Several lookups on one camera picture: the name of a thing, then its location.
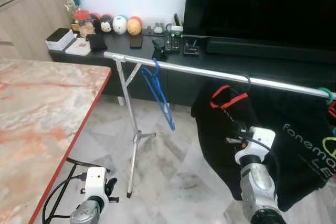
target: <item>red jar lid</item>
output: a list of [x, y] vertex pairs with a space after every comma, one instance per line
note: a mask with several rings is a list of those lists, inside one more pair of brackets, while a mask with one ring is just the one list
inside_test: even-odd
[[74, 12], [74, 18], [77, 20], [84, 20], [90, 17], [90, 13], [87, 10], [78, 10]]

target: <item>marble table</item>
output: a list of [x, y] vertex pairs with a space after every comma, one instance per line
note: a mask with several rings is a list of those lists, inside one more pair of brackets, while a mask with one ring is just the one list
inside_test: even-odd
[[0, 58], [0, 223], [33, 223], [111, 75]]

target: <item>wooden cabinet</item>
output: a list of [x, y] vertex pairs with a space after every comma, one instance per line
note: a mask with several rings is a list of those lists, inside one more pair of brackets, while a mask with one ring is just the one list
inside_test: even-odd
[[66, 0], [12, 0], [0, 7], [0, 57], [51, 61], [45, 40], [70, 28]]

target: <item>smartphone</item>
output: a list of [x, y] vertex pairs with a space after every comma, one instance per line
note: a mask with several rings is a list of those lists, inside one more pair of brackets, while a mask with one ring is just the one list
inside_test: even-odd
[[130, 39], [131, 48], [141, 48], [142, 47], [142, 34], [131, 36]]

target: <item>marble floor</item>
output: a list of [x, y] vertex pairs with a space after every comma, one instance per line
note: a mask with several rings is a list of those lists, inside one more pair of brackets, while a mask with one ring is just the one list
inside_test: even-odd
[[[233, 200], [227, 186], [203, 158], [190, 108], [173, 107], [176, 130], [172, 132], [155, 102], [133, 102], [139, 129], [156, 132], [157, 136], [140, 142], [131, 199], [126, 192], [133, 134], [127, 107], [119, 106], [116, 97], [101, 97], [70, 153], [71, 158], [111, 169], [108, 176], [118, 178], [112, 195], [119, 196], [120, 202], [110, 203], [99, 223], [248, 223], [240, 202]], [[70, 169], [66, 163], [56, 184], [67, 177]], [[85, 170], [78, 167], [75, 174]], [[71, 181], [56, 213], [71, 214], [81, 203], [80, 189], [84, 186], [85, 182]], [[336, 223], [335, 185], [311, 193], [283, 216], [287, 224]], [[41, 224], [40, 215], [35, 223]], [[69, 220], [54, 219], [51, 223]]]

